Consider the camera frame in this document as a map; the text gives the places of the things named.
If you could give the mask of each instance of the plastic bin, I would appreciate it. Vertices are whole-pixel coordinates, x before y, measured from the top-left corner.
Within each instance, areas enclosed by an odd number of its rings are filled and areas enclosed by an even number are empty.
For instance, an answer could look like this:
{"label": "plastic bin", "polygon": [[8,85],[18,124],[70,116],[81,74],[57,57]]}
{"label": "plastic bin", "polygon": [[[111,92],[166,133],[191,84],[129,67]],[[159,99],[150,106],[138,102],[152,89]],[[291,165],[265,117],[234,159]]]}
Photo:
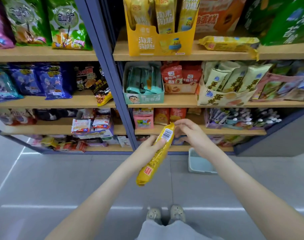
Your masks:
{"label": "plastic bin", "polygon": [[200,157],[194,148],[189,149],[188,165],[190,173],[218,174],[213,165],[205,158]]}

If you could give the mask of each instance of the blue snack bag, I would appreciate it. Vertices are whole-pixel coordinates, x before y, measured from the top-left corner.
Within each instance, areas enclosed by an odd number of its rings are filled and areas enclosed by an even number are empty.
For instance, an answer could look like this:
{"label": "blue snack bag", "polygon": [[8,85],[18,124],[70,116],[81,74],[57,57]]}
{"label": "blue snack bag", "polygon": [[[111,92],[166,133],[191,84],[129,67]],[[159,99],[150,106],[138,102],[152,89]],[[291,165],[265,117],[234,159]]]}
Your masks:
{"label": "blue snack bag", "polygon": [[74,87],[72,86],[73,76],[70,76],[73,66],[65,62],[42,63],[37,74],[40,77],[45,92],[45,100],[72,98]]}
{"label": "blue snack bag", "polygon": [[33,64],[10,64],[9,71],[23,95],[45,96]]}
{"label": "blue snack bag", "polygon": [[0,69],[0,102],[24,98],[14,87],[10,77]]}

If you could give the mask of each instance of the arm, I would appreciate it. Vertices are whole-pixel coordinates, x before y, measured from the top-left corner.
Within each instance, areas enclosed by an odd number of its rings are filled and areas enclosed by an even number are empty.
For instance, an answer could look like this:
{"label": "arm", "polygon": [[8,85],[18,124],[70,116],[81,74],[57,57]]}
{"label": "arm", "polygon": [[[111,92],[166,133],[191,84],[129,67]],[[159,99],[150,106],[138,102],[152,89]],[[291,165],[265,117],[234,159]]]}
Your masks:
{"label": "arm", "polygon": [[175,134],[185,133],[195,151],[214,165],[266,239],[304,239],[301,214],[236,165],[197,124],[183,119],[175,125]]}
{"label": "arm", "polygon": [[138,173],[166,142],[160,140],[152,146],[155,139],[155,136],[151,136],[142,143],[96,191],[67,216],[45,239],[93,239],[114,200],[130,177],[134,173]]}

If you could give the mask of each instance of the forearm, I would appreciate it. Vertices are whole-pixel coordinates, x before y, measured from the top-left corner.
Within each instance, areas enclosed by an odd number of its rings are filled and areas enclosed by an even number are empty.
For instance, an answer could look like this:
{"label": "forearm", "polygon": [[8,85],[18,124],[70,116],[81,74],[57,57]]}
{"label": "forearm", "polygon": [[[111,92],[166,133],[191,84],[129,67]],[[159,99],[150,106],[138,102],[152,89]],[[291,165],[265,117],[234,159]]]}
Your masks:
{"label": "forearm", "polygon": [[225,153],[211,160],[267,239],[304,239],[304,217],[254,180]]}
{"label": "forearm", "polygon": [[125,160],[78,208],[65,218],[46,240],[93,239],[114,200],[135,170]]}

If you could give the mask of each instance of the purple snack bag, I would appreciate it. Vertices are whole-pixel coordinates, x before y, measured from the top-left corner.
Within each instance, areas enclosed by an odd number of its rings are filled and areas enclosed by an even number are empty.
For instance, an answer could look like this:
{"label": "purple snack bag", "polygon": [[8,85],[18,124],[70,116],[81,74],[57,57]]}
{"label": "purple snack bag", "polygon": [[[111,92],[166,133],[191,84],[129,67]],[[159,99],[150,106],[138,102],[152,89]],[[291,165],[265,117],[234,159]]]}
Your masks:
{"label": "purple snack bag", "polygon": [[4,6],[0,1],[0,49],[14,48],[14,35],[6,18]]}

